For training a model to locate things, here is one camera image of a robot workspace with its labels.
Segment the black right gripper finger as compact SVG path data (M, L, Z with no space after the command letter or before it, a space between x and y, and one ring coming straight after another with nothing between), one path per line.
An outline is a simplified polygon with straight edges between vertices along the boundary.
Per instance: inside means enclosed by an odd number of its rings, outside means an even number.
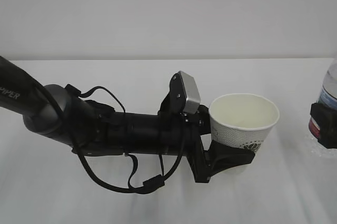
M309 130L326 149L336 149L336 110L313 103L310 110Z

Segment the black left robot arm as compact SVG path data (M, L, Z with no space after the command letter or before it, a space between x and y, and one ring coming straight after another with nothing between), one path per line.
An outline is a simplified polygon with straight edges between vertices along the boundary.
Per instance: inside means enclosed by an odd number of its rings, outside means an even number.
M86 158L126 155L137 163L136 154L172 155L173 167L124 193L143 193L159 188L186 157L194 179L207 183L224 170L247 165L254 152L229 144L211 142L204 149L201 137L211 132L209 109L201 104L195 80L179 71L156 115L117 112L90 99L72 85L41 85L26 71L1 58L1 106L23 117L28 130L72 148L92 179L95 174Z

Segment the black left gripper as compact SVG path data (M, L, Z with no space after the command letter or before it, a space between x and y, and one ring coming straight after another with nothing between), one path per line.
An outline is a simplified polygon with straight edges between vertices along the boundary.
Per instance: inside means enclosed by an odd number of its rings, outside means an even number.
M195 114L188 114L183 111L184 105L182 80L179 74L174 74L157 115L161 125L166 126L177 137L178 160L183 156L187 158L194 181L205 184L220 173L243 173L255 158L255 152L223 145L217 141L211 141L209 149L205 150L202 136L210 133L209 110L200 103Z

